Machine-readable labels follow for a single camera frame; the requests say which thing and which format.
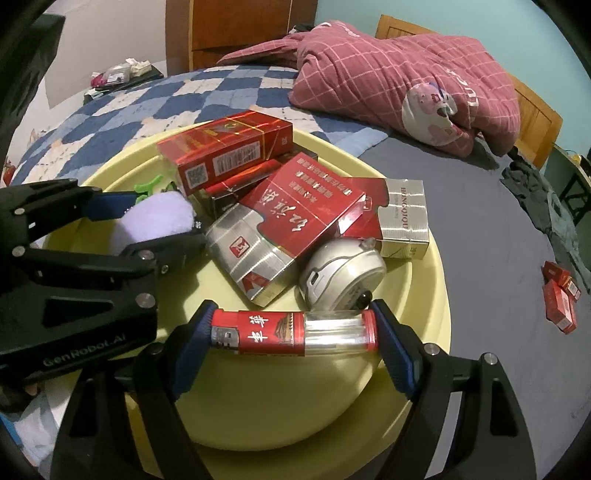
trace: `white round object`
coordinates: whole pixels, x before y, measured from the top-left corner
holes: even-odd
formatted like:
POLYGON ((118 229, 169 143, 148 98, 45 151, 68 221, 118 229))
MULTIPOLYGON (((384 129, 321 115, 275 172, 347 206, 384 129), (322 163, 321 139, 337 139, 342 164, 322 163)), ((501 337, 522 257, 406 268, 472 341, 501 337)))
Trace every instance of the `white round object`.
POLYGON ((310 310, 350 310, 385 275, 386 263, 373 238, 337 238, 312 255, 300 276, 300 291, 310 310))

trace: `bed frame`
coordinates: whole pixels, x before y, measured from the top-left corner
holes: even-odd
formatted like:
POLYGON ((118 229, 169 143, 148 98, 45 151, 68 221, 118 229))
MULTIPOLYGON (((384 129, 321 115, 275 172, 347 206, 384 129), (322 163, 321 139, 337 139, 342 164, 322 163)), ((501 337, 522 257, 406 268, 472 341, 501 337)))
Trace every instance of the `bed frame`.
MULTIPOLYGON (((397 38, 422 33, 435 32, 388 15, 382 15, 379 19, 375 37, 381 39, 397 38)), ((519 111, 521 113, 521 130, 515 146, 519 149, 521 155, 537 168, 541 168, 550 155, 554 142, 556 142, 562 126, 562 117, 523 82, 511 74, 509 76, 513 80, 517 92, 519 111)))

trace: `lighter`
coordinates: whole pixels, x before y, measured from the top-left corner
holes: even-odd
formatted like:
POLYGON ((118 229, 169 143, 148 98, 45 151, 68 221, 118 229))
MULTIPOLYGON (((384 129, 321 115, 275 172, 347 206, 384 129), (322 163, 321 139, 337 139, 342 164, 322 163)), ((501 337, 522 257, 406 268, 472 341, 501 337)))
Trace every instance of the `lighter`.
POLYGON ((212 346, 261 355, 334 355, 377 349, 372 310, 226 312, 212 318, 212 346))

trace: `pink plaid comforter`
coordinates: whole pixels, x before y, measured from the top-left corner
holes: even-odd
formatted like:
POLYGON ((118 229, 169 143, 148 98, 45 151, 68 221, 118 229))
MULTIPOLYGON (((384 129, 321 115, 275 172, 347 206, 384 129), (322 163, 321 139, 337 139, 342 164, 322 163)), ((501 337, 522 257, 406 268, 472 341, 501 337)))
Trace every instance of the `pink plaid comforter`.
POLYGON ((378 40, 331 21, 230 53, 218 64, 253 61, 300 71, 290 92, 297 107, 393 128, 461 157, 478 132, 499 156, 519 134, 513 83, 474 38, 378 40))

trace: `wooden drawer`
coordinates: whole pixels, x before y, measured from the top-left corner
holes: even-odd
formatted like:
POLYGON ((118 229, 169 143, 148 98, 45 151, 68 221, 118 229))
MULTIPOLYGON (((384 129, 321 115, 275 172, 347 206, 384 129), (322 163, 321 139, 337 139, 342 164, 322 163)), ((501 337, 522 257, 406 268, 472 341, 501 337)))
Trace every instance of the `wooden drawer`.
POLYGON ((193 0, 191 50, 243 47, 281 38, 288 30, 290 8, 290 0, 193 0))
POLYGON ((240 50, 243 46, 235 47, 219 47, 206 48, 204 50, 194 50, 191 52, 191 70, 206 69, 215 66, 217 61, 224 55, 236 50, 240 50))

